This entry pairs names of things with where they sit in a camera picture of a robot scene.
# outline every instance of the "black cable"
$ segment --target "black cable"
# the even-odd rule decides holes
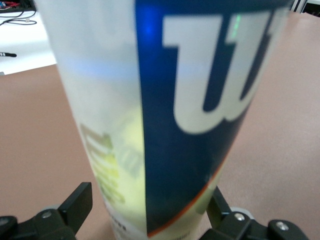
[[[36,14],[36,10],[34,10],[34,13],[30,16],[24,16],[24,17],[15,17],[15,18],[11,18],[8,20],[3,21],[2,23],[0,23],[0,26],[3,24],[16,24],[16,25],[35,25],[37,24],[36,21],[34,20],[29,20],[27,21],[27,19],[33,17]]]
[[[22,11],[18,16],[0,16],[0,18],[18,18],[20,17],[22,14],[24,14],[25,11]]]

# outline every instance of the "blue label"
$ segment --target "blue label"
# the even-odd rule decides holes
[[[189,134],[178,126],[174,101],[179,49],[164,46],[164,18],[221,16],[222,22],[203,103],[203,111],[209,113],[217,108],[222,98],[237,46],[236,43],[226,42],[232,17],[239,13],[270,13],[241,90],[239,100],[242,100],[256,79],[270,43],[268,29],[275,10],[287,3],[287,0],[136,0],[148,234],[177,216],[208,183],[226,157],[247,109],[236,119],[223,119],[212,129],[199,134]]]

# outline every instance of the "orange stripe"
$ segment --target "orange stripe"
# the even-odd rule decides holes
[[[225,162],[226,157],[223,159],[223,161],[220,163],[219,167],[217,168],[217,170],[215,171],[215,173],[213,174],[213,176],[210,178],[210,180],[206,183],[206,185],[201,189],[201,191],[195,196],[195,198],[187,205],[184,207],[184,209],[182,209],[181,212],[179,212],[176,216],[174,216],[170,221],[168,221],[165,225],[159,227],[158,229],[150,232],[149,234],[147,234],[147,236],[149,238],[153,237],[154,235],[158,234],[159,232],[163,231],[164,229],[168,228],[170,225],[172,225],[175,221],[177,221],[180,217],[182,217],[182,215],[184,215],[195,203],[196,201],[201,197],[201,195],[205,192],[205,190],[208,188],[208,185],[211,183],[211,181],[213,181],[216,176],[217,173],[220,171],[223,163]]]

